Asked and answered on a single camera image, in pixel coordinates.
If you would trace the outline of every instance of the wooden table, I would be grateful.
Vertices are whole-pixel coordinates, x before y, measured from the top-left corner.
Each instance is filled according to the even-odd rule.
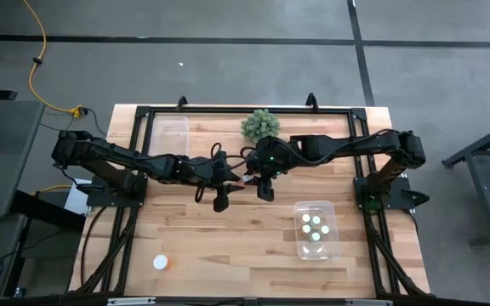
[[[108,141],[128,147],[136,105],[115,105]],[[246,143],[240,134],[244,114],[184,114],[190,125],[189,156],[209,156],[213,143],[222,143],[228,154],[238,154]],[[341,115],[277,115],[280,138],[322,133],[349,137]],[[370,133],[390,128],[389,111],[367,108]],[[140,141],[145,132],[143,124]],[[376,156],[378,168],[388,156]],[[365,158],[363,168],[368,173]],[[244,173],[244,167],[235,173]],[[127,295],[210,297],[373,298],[372,271],[362,214],[356,209],[351,158],[339,158],[316,168],[295,168],[274,180],[276,199],[261,201],[256,189],[230,195],[222,213],[213,211],[215,193],[205,191],[199,204],[195,188],[149,182],[145,205],[140,209],[130,258]],[[335,206],[341,240],[341,257],[304,261],[296,254],[293,206],[297,201],[327,200]],[[105,256],[116,209],[101,215],[87,245],[86,276]],[[88,215],[83,237],[95,210]],[[429,291],[419,241],[412,219],[403,212],[388,211],[393,252],[416,284]],[[70,289],[80,285],[80,250]],[[165,254],[169,270],[156,271],[152,259]],[[386,263],[380,259],[385,288],[389,288]],[[116,282],[120,258],[113,270]]]

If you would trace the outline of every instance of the concrete floor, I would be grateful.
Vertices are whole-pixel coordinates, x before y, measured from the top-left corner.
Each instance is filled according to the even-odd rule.
[[[53,35],[353,38],[345,0],[31,4]],[[490,41],[487,0],[356,0],[356,10],[364,39]],[[0,0],[0,32],[39,30],[21,1]],[[27,75],[40,48],[39,42],[0,42],[1,89],[34,99]],[[490,302],[490,247],[467,245],[490,234],[489,218],[466,166],[446,170],[440,163],[490,131],[490,48],[366,47],[365,54],[375,105],[388,106],[394,127],[413,130],[426,150],[426,165],[408,176],[431,196],[417,220],[432,292]],[[176,103],[180,95],[192,103],[301,105],[313,92],[322,105],[365,105],[357,68],[352,46],[52,42],[35,84],[58,106],[93,108],[106,129],[116,103]],[[68,121],[43,118],[55,128]],[[92,118],[73,128],[97,133]],[[55,140],[56,132],[39,129],[22,190],[68,183],[51,167]],[[70,173],[89,177],[79,169]]]

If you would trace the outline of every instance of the succulent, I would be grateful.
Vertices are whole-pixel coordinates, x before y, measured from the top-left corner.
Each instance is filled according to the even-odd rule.
[[[266,136],[277,136],[281,125],[279,120],[268,110],[255,110],[242,122],[242,135],[255,144]]]

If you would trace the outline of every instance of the plastic bin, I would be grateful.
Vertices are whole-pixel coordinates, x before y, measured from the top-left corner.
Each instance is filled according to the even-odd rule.
[[[332,202],[299,201],[296,203],[294,228],[300,258],[323,260],[339,257],[338,228]]]
[[[188,155],[188,118],[185,116],[157,116],[152,123],[149,155]]]

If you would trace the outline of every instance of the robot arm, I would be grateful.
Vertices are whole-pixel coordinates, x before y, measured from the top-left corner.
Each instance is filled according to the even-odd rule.
[[[224,184],[240,178],[231,171],[231,166],[226,163],[226,153],[222,150],[215,152],[211,158],[173,154],[148,156],[110,144],[88,132],[61,131],[52,158],[56,167],[66,169],[68,166],[81,166],[107,182],[107,186],[79,186],[87,193],[109,188],[111,193],[134,197],[140,192],[141,177],[134,173],[137,170],[162,184],[196,186],[199,195],[205,188],[215,189],[218,196],[214,200],[214,210],[221,212],[228,207],[227,194],[242,189]],[[109,162],[127,169],[117,169]]]
[[[291,136],[290,142],[266,137],[248,155],[248,175],[259,174],[248,184],[255,184],[258,197],[273,201],[271,180],[295,167],[317,167],[334,158],[385,153],[391,159],[385,166],[367,176],[365,192],[377,196],[390,193],[390,184],[406,169],[425,163],[423,145],[413,132],[390,129],[363,137],[333,139],[327,135]]]

